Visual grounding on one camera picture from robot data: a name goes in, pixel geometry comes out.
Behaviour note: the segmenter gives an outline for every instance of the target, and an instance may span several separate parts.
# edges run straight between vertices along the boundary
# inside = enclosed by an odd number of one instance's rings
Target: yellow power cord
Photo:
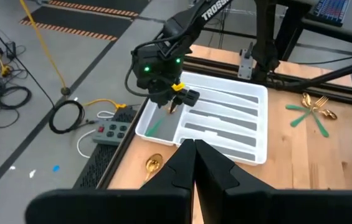
[[[4,65],[4,63],[1,60],[1,57],[0,57],[0,67],[1,67],[1,76],[3,77],[6,76],[11,71],[8,65]]]
[[[109,102],[115,106],[116,110],[118,110],[119,108],[126,108],[127,107],[126,104],[117,104],[115,101],[109,100],[109,99],[96,99],[91,102],[84,103],[83,106],[90,106],[90,105],[93,105],[93,104],[99,103],[99,102]]]
[[[49,49],[47,48],[47,45],[45,44],[45,42],[44,42],[44,40],[43,40],[43,37],[41,36],[41,34],[40,34],[40,32],[39,32],[39,29],[37,28],[36,23],[35,23],[34,20],[33,20],[33,17],[32,17],[32,15],[31,15],[31,12],[30,12],[29,8],[26,6],[24,0],[19,0],[19,1],[21,2],[21,5],[22,5],[22,7],[24,8],[27,17],[28,17],[29,20],[31,21],[33,29],[36,31],[37,38],[39,38],[41,47],[43,48],[45,55],[46,55],[47,58],[49,59],[51,65],[52,65],[53,68],[55,69],[55,72],[57,73],[57,75],[58,75],[58,77],[59,77],[59,79],[60,79],[60,81],[61,81],[62,88],[63,88],[63,89],[67,89],[66,84],[65,84],[65,80],[64,80],[63,76],[61,75],[61,73],[59,72],[59,70],[58,70],[56,64],[54,63],[54,60],[52,59],[51,54],[50,54],[50,52],[49,52]]]
[[[21,5],[22,5],[22,7],[24,8],[24,10],[25,10],[25,12],[27,14],[27,17],[31,21],[33,29],[36,31],[36,35],[39,38],[39,41],[40,41],[40,44],[41,44],[42,48],[44,49],[45,55],[49,59],[51,65],[53,66],[53,68],[55,69],[55,71],[57,72],[57,74],[58,74],[58,76],[60,78],[60,81],[62,83],[62,88],[66,89],[67,87],[66,87],[66,84],[65,84],[65,80],[64,80],[63,76],[60,74],[57,66],[55,65],[54,60],[52,59],[52,57],[50,55],[49,49],[47,48],[47,45],[45,44],[45,42],[43,40],[43,37],[41,36],[41,34],[39,32],[39,29],[37,28],[36,23],[33,20],[33,17],[31,15],[31,12],[30,12],[29,8],[26,6],[24,0],[19,0],[19,1],[21,2]],[[96,99],[96,100],[93,100],[91,102],[84,103],[82,106],[83,107],[90,106],[90,105],[93,105],[93,104],[98,103],[98,102],[109,102],[109,103],[111,103],[111,104],[113,104],[115,106],[116,110],[119,109],[119,108],[126,108],[127,107],[126,104],[117,104],[113,100],[109,100],[109,99]]]

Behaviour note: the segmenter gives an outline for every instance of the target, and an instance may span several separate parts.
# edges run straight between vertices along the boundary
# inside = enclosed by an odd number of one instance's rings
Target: coiled black cable
[[[55,114],[58,112],[58,110],[60,110],[63,106],[65,105],[69,105],[69,104],[72,104],[72,105],[75,105],[77,106],[78,108],[78,116],[77,116],[77,119],[76,121],[67,129],[64,129],[64,130],[59,130],[55,127],[54,125],[54,118],[55,118]],[[68,133],[68,132],[71,132],[75,129],[77,129],[80,124],[82,123],[83,119],[84,119],[84,108],[83,106],[77,102],[77,101],[74,101],[74,100],[66,100],[62,103],[60,103],[58,106],[55,106],[53,109],[52,109],[52,114],[50,115],[50,120],[49,120],[49,127],[51,129],[52,132],[56,133],[56,134],[65,134],[65,133]]]
[[[6,96],[8,92],[17,91],[17,90],[23,90],[26,92],[26,97],[24,100],[22,100],[22,102],[18,103],[17,105],[7,105],[2,102],[2,97]],[[11,86],[0,91],[0,108],[4,110],[18,109],[26,105],[26,103],[28,103],[31,100],[31,98],[32,98],[32,92],[28,88],[24,86]]]

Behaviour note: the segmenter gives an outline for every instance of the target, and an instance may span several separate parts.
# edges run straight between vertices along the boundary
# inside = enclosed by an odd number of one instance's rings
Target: keyboard
[[[307,19],[337,27],[343,25],[350,0],[319,0],[306,15]]]

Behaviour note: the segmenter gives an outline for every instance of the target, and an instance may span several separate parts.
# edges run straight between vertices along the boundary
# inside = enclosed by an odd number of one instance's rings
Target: blue object on floor
[[[58,165],[54,166],[54,168],[52,169],[52,171],[54,171],[54,172],[57,172],[58,170],[59,170],[59,166]]]

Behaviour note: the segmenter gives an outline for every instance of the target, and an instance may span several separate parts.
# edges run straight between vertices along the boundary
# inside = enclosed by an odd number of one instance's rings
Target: white power cord
[[[115,113],[109,112],[109,111],[100,111],[100,112],[97,113],[97,117],[98,117],[98,118],[101,118],[101,119],[110,119],[110,118],[113,118],[113,115],[114,115],[114,114],[115,114]],[[79,153],[81,156],[83,156],[84,158],[87,158],[87,159],[89,159],[90,156],[86,156],[85,154],[83,154],[83,153],[81,152],[81,150],[80,150],[80,142],[81,142],[81,140],[82,140],[83,138],[85,138],[85,137],[88,136],[89,134],[92,134],[93,132],[95,132],[95,129],[93,129],[93,130],[91,130],[91,131],[89,131],[89,132],[83,134],[83,135],[77,140],[77,144],[76,144],[78,153]]]
[[[113,118],[113,115],[115,115],[115,113],[113,112],[109,112],[109,111],[100,111],[97,113],[97,117],[98,118],[102,118],[102,119],[108,119],[108,118]]]
[[[80,141],[81,141],[83,138],[85,138],[85,137],[88,136],[89,134],[92,134],[94,131],[95,131],[95,129],[93,129],[93,130],[91,130],[91,131],[89,131],[89,132],[83,134],[82,137],[80,137],[80,138],[77,140],[77,151],[78,151],[78,153],[79,153],[81,156],[83,156],[84,158],[87,158],[87,159],[90,158],[90,156],[86,156],[85,154],[83,154],[83,153],[80,151],[79,144],[80,144]]]

